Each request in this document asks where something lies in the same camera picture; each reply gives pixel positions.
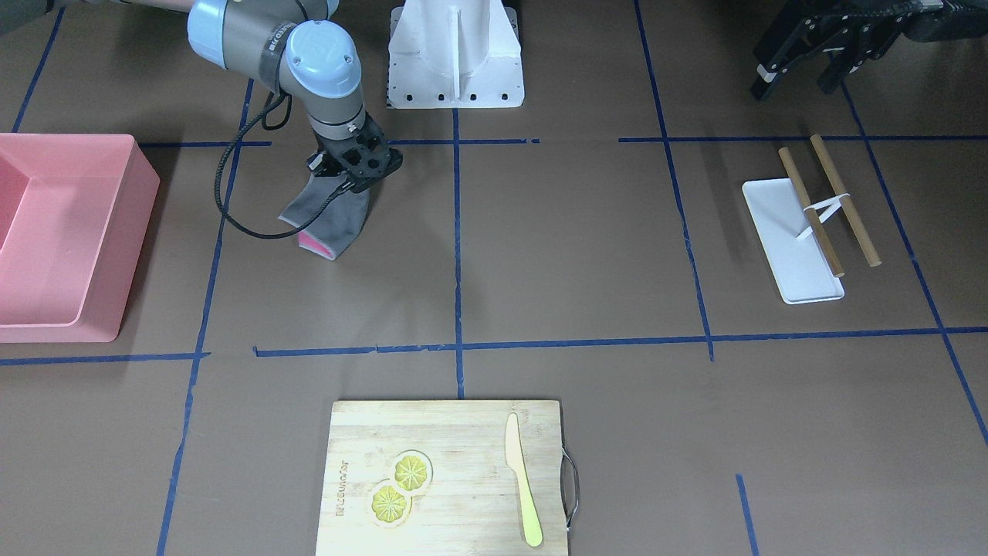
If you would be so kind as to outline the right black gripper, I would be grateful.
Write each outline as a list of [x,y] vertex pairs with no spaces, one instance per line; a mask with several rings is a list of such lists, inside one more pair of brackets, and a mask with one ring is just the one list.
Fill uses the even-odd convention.
[[327,180],[361,193],[401,168],[404,156],[389,147],[385,133],[367,112],[339,124],[308,115],[317,148],[307,159],[310,180]]

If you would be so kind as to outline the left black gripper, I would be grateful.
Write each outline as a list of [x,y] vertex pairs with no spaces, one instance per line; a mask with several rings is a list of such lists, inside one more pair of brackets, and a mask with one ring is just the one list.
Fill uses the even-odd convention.
[[750,91],[759,102],[802,59],[826,53],[817,79],[831,94],[865,61],[882,59],[896,39],[945,42],[986,35],[984,1],[787,1],[753,49]]

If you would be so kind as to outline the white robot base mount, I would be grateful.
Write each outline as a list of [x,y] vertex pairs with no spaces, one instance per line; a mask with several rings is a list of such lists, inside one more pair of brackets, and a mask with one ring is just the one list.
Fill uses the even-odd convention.
[[502,1],[406,1],[391,10],[386,104],[398,110],[523,105],[519,14]]

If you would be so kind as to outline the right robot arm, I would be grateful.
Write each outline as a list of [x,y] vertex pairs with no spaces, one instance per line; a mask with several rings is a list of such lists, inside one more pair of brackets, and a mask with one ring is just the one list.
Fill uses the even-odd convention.
[[277,100],[299,102],[316,140],[310,173],[360,193],[400,168],[403,156],[366,110],[355,42],[331,21],[335,1],[152,1],[187,15],[202,59],[247,75]]

